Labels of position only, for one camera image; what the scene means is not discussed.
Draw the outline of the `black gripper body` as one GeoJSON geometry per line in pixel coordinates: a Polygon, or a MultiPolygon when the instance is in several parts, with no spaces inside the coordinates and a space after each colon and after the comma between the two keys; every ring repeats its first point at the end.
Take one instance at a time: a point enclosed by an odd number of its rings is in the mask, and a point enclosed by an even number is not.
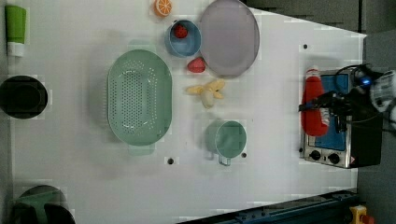
{"type": "Polygon", "coordinates": [[[329,91],[319,96],[318,104],[320,108],[328,109],[334,117],[335,130],[338,133],[345,132],[348,124],[359,124],[378,117],[378,112],[371,105],[368,96],[358,91],[329,91]]]}

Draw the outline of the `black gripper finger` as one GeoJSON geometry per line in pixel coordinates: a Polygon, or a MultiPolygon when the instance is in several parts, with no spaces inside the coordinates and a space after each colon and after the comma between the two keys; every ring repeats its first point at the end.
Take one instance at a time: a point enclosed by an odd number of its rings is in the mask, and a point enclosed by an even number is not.
{"type": "Polygon", "coordinates": [[[298,111],[303,112],[303,111],[315,110],[315,109],[319,109],[319,108],[320,108],[320,104],[315,103],[314,101],[310,101],[305,104],[299,105],[298,111]]]}

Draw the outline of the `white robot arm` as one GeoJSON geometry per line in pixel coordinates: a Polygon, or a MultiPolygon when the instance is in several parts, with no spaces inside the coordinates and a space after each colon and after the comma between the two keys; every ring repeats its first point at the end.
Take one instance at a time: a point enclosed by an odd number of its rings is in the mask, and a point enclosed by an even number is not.
{"type": "Polygon", "coordinates": [[[318,69],[309,69],[304,84],[303,101],[299,105],[304,132],[322,136],[328,131],[330,116],[339,117],[339,124],[362,127],[370,119],[385,119],[395,132],[395,71],[377,73],[364,65],[352,65],[352,89],[341,91],[338,78],[347,67],[332,76],[335,91],[325,92],[318,69]]]}

